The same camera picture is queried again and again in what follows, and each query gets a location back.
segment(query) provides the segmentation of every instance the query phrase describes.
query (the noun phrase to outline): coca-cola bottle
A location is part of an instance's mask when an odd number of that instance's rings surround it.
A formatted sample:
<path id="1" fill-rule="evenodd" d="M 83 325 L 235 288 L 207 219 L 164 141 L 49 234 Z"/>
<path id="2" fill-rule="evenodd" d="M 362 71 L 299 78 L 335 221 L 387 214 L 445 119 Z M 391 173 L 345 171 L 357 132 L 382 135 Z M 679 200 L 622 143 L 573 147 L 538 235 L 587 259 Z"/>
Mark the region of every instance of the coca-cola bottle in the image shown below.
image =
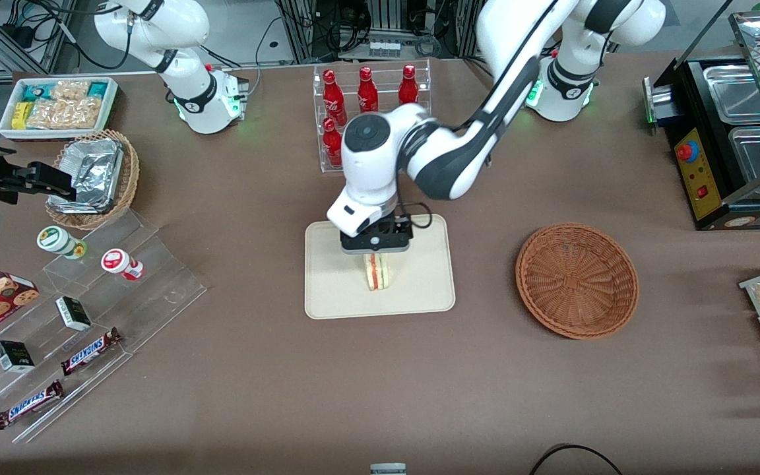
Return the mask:
<path id="1" fill-rule="evenodd" d="M 332 118 L 325 117 L 322 122 L 325 126 L 325 134 L 322 141 L 325 144 L 325 153 L 330 160 L 330 166 L 335 168 L 342 167 L 342 135 L 336 130 L 336 123 Z"/>
<path id="2" fill-rule="evenodd" d="M 398 101 L 403 106 L 410 102 L 418 102 L 418 83 L 416 83 L 416 67 L 412 64 L 404 66 L 404 80 L 398 88 Z"/>
<path id="3" fill-rule="evenodd" d="M 371 79 L 371 67 L 360 67 L 360 89 L 356 96 L 360 99 L 360 112 L 377 112 L 377 85 Z"/>
<path id="4" fill-rule="evenodd" d="M 342 88 L 336 84 L 336 73 L 332 69 L 325 69 L 322 78 L 325 80 L 325 109 L 328 117 L 335 120 L 338 126 L 344 127 L 348 123 L 348 114 L 344 111 Z"/>

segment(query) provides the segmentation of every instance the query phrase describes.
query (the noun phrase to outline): brown table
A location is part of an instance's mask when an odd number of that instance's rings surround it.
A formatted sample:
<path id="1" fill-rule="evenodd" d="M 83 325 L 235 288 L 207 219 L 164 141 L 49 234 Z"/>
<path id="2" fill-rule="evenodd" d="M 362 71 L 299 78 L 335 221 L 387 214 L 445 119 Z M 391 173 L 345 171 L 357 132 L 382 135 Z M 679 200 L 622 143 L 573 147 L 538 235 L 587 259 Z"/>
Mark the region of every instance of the brown table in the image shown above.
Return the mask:
<path id="1" fill-rule="evenodd" d="M 760 472 L 760 328 L 736 285 L 760 274 L 760 232 L 694 231 L 664 136 L 642 126 L 640 79 L 671 56 L 607 58 L 580 117 L 522 111 L 473 190 L 431 203 L 451 311 L 345 321 L 303 310 L 304 230 L 343 184 L 317 165 L 311 69 L 265 70 L 247 120 L 212 136 L 178 120 L 156 75 L 118 76 L 134 208 L 210 289 L 36 440 L 0 434 L 0 473 L 517 474 L 565 441 L 627 473 Z M 432 67 L 435 115 L 459 123 L 488 81 Z M 60 148 L 13 146 L 20 163 Z M 20 201 L 0 205 L 0 270 L 32 276 L 50 255 L 16 230 L 50 220 L 43 198 Z M 608 232 L 639 271 L 636 315 L 608 339 L 552 334 L 515 289 L 525 237 L 566 220 Z"/>

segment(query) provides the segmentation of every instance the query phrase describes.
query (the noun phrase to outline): brown wicker basket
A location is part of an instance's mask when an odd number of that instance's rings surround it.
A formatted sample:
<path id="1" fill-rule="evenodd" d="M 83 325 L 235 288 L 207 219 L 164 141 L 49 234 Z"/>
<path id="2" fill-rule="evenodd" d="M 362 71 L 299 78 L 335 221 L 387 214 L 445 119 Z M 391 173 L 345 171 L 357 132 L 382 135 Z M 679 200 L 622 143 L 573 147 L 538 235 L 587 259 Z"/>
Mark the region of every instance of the brown wicker basket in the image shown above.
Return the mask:
<path id="1" fill-rule="evenodd" d="M 119 141 L 125 145 L 123 168 L 119 172 L 119 184 L 115 193 L 115 204 L 105 214 L 63 214 L 52 210 L 49 205 L 46 205 L 46 213 L 51 216 L 51 219 L 61 226 L 66 226 L 66 228 L 76 228 L 84 231 L 96 229 L 100 224 L 115 216 L 115 214 L 126 210 L 133 201 L 133 195 L 137 192 L 139 157 L 137 156 L 137 151 L 133 150 L 131 142 L 121 133 L 115 132 L 115 130 L 102 130 L 102 132 L 90 133 L 89 135 L 75 139 L 75 141 L 67 144 L 66 147 L 78 141 L 97 141 L 98 139 L 115 139 L 115 141 Z M 66 150 L 66 147 L 63 147 L 63 150 L 57 154 L 57 159 L 55 160 L 56 168 L 60 166 L 61 157 L 63 157 L 63 151 Z"/>
<path id="2" fill-rule="evenodd" d="M 603 232 L 577 223 L 531 235 L 518 254 L 515 283 L 541 324 L 577 340 L 620 330 L 639 301 L 627 253 Z"/>

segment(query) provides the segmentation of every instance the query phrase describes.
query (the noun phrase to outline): beige tray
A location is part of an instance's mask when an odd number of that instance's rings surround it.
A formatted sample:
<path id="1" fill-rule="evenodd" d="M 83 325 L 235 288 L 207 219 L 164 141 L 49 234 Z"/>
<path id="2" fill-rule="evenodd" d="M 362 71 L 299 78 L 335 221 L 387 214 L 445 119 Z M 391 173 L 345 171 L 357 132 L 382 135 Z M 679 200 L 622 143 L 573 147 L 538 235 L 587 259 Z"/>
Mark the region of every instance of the beige tray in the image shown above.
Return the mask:
<path id="1" fill-rule="evenodd" d="M 413 216 L 428 222 L 426 214 Z M 305 234 L 304 310 L 311 319 L 346 319 L 402 313 L 446 312 L 456 303 L 447 223 L 438 214 L 415 229 L 410 248 L 389 253 L 389 288 L 368 290 L 361 255 L 343 253 L 338 229 L 314 222 Z"/>

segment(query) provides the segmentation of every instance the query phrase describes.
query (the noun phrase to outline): small black box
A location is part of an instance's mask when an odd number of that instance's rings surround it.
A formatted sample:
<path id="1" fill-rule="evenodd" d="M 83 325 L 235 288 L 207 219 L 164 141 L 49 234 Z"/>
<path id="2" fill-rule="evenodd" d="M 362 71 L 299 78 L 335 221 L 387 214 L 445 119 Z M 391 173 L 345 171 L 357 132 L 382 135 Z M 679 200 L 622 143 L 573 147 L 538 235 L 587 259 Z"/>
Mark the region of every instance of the small black box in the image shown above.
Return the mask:
<path id="1" fill-rule="evenodd" d="M 55 304 L 64 325 L 77 331 L 90 330 L 90 318 L 87 317 L 87 312 L 84 311 L 84 306 L 80 301 L 63 296 L 55 300 Z"/>
<path id="2" fill-rule="evenodd" d="M 0 340 L 0 364 L 11 373 L 28 373 L 34 367 L 25 343 L 8 340 Z"/>

